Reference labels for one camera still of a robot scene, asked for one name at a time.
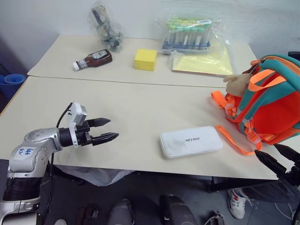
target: white sneaker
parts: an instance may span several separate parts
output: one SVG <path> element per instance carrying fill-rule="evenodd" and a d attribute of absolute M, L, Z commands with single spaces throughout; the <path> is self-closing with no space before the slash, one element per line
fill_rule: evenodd
<path fill-rule="evenodd" d="M 250 202 L 247 196 L 241 197 L 234 190 L 230 190 L 228 198 L 228 208 L 231 214 L 237 219 L 243 219 L 245 216 L 245 203 Z"/>
<path fill-rule="evenodd" d="M 54 225 L 67 225 L 67 223 L 64 219 L 59 219 L 55 222 Z"/>

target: white table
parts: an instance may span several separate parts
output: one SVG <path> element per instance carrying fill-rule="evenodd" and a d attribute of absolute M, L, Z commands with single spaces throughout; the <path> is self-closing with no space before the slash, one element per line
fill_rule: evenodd
<path fill-rule="evenodd" d="M 61 35 L 46 54 L 28 73 L 31 76 L 57 77 L 81 80 L 115 81 L 125 83 L 169 84 L 199 87 L 225 87 L 222 77 L 194 75 L 172 72 L 168 65 L 169 56 L 157 55 L 155 70 L 134 69 L 137 49 L 160 49 L 161 43 L 149 39 L 129 39 L 123 41 L 120 53 L 112 52 L 113 61 L 97 68 L 74 71 L 72 62 L 85 58 L 88 54 L 104 49 L 97 37 Z M 232 45 L 239 73 L 250 68 L 250 61 L 256 60 L 247 44 Z"/>
<path fill-rule="evenodd" d="M 250 144 L 234 124 L 225 119 L 210 98 L 216 88 L 133 84 L 29 77 L 19 93 L 0 116 L 0 158 L 9 159 L 11 151 L 27 132 L 54 127 L 72 101 L 86 106 L 88 118 L 112 120 L 91 130 L 92 135 L 118 132 L 115 140 L 98 146 L 68 147 L 55 154 L 55 164 L 85 167 L 182 173 L 218 177 L 276 179 L 255 155 L 243 156 L 221 136 L 223 148 L 217 152 L 164 158 L 159 135 L 198 126 L 222 124 L 244 148 Z M 300 138 L 284 142 L 300 152 Z M 263 151 L 290 168 L 291 161 L 273 146 Z"/>

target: sauce bottle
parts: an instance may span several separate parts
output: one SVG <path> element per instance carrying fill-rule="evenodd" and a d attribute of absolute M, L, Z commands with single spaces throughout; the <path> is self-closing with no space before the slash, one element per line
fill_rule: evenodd
<path fill-rule="evenodd" d="M 113 59 L 111 53 L 107 49 L 104 49 L 99 52 L 89 54 L 82 60 L 73 62 L 73 67 L 75 71 L 77 71 L 87 67 L 99 67 L 101 65 L 111 62 L 112 60 Z"/>

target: robotic arm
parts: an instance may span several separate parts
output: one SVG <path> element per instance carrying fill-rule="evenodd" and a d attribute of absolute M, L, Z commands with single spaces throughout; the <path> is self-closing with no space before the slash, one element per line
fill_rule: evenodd
<path fill-rule="evenodd" d="M 119 135 L 106 133 L 93 137 L 89 134 L 90 127 L 103 126 L 110 122 L 109 119 L 85 120 L 86 109 L 76 102 L 66 111 L 69 128 L 31 131 L 25 136 L 23 143 L 13 150 L 9 159 L 6 190 L 0 201 L 0 225 L 5 224 L 6 216 L 10 214 L 24 215 L 22 224 L 25 224 L 24 219 L 28 217 L 28 213 L 39 208 L 40 184 L 51 154 L 71 145 L 94 146 L 110 142 Z"/>
<path fill-rule="evenodd" d="M 286 180 L 291 185 L 296 186 L 300 191 L 300 154 L 292 148 L 282 144 L 274 144 L 274 146 L 281 155 L 294 162 L 294 166 L 289 172 L 286 172 L 286 168 L 268 153 L 258 150 L 255 150 L 254 152 L 257 158 L 276 173 L 279 179 Z"/>

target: plastic bag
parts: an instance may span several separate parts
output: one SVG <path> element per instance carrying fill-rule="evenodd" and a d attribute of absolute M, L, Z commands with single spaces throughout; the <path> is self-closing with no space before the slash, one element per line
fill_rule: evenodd
<path fill-rule="evenodd" d="M 107 12 L 106 8 L 97 2 L 92 7 L 88 22 L 94 35 L 98 36 L 101 43 L 113 52 L 121 49 L 123 34 L 120 24 L 112 17 L 111 12 Z"/>
<path fill-rule="evenodd" d="M 172 71 L 193 74 L 208 74 L 226 76 L 234 74 L 234 67 L 227 48 L 223 54 L 210 52 L 208 54 L 184 54 L 171 52 L 169 65 Z"/>
<path fill-rule="evenodd" d="M 68 165 L 55 165 L 64 173 L 79 177 L 96 186 L 111 185 L 133 170 L 101 169 Z"/>
<path fill-rule="evenodd" d="M 225 25 L 199 11 L 167 9 L 155 20 L 162 29 L 162 49 L 159 53 L 170 54 L 176 50 L 185 54 L 223 53 L 225 47 Z"/>

